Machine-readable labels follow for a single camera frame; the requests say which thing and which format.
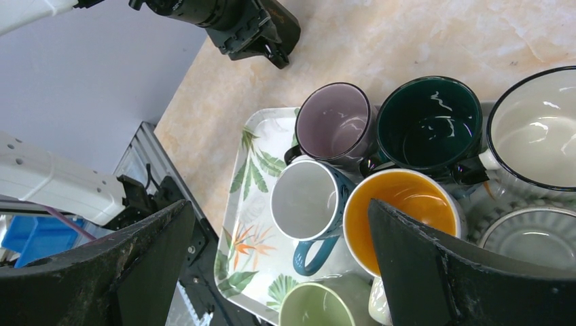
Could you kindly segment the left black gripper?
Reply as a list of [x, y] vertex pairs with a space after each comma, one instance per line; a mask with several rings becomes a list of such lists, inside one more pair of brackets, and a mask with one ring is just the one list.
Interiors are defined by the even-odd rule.
[[267, 58], [276, 68], [290, 63], [300, 39], [298, 19], [275, 0], [129, 1], [134, 9], [145, 4], [159, 16], [196, 25], [230, 60]]

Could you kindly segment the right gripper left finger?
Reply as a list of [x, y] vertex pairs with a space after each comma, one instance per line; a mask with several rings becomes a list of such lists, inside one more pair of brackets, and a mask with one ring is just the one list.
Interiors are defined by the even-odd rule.
[[22, 268], [1, 269], [2, 325], [114, 325], [116, 283], [166, 222], [155, 213], [128, 227]]

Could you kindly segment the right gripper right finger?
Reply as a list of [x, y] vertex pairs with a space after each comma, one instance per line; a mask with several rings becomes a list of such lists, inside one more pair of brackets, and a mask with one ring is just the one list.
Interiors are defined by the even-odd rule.
[[575, 273], [481, 249], [371, 200], [394, 325], [574, 325]]

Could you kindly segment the white floral mug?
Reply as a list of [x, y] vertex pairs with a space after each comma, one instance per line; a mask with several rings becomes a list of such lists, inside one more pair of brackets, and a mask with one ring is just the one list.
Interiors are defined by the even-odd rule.
[[370, 317], [392, 325], [381, 272], [370, 232], [368, 208], [379, 200], [408, 219], [462, 239], [467, 222], [459, 203], [432, 178], [413, 170], [393, 168], [364, 179], [351, 193], [344, 209], [343, 231], [355, 261], [373, 277], [368, 299]]

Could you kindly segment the light green mug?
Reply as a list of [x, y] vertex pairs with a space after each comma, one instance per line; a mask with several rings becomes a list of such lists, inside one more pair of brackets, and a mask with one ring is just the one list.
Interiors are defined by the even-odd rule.
[[377, 325], [368, 312], [370, 286], [354, 274], [295, 286], [283, 299], [279, 325]]

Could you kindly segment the grey striped mug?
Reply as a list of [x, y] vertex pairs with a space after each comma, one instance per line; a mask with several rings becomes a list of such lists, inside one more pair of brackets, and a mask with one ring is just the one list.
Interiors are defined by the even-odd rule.
[[508, 258], [575, 271], [575, 209], [551, 200], [465, 200], [467, 240]]

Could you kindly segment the lilac purple mug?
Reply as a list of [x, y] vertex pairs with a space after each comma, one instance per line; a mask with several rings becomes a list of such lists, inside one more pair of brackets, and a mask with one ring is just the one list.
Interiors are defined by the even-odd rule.
[[360, 173], [361, 162], [376, 150], [378, 108], [358, 86], [335, 82], [315, 90], [295, 121], [297, 144], [284, 161], [308, 157], [348, 173]]

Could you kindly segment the light blue mug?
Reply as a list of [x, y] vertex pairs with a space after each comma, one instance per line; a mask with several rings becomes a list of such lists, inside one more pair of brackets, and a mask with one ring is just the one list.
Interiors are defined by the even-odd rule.
[[277, 179], [270, 197], [278, 230], [298, 242], [292, 259], [301, 276], [316, 274], [343, 235], [344, 209], [356, 183], [315, 160], [292, 162]]

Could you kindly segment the dark green mug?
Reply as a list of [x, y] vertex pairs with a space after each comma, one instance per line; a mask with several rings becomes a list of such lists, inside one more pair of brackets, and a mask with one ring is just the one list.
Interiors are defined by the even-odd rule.
[[482, 126], [481, 102], [469, 86], [445, 76], [413, 79], [380, 107], [377, 148], [363, 159], [360, 173], [404, 168], [452, 183], [456, 164], [479, 154]]

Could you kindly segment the white black-rimmed mug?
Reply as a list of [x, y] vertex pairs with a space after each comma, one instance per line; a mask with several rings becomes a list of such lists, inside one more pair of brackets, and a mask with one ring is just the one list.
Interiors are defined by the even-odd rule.
[[575, 199], [575, 67], [528, 76], [496, 101], [488, 148], [473, 159], [480, 179], [498, 179], [520, 196]]

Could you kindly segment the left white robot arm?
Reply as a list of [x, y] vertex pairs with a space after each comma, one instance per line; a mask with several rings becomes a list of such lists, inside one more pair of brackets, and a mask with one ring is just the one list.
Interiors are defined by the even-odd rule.
[[[289, 64], [300, 39], [298, 19], [278, 1], [148, 1], [159, 16], [196, 25], [231, 60], [263, 56], [275, 67]], [[172, 204], [133, 178], [100, 174], [37, 146], [1, 133], [1, 194], [82, 217], [119, 230]]]

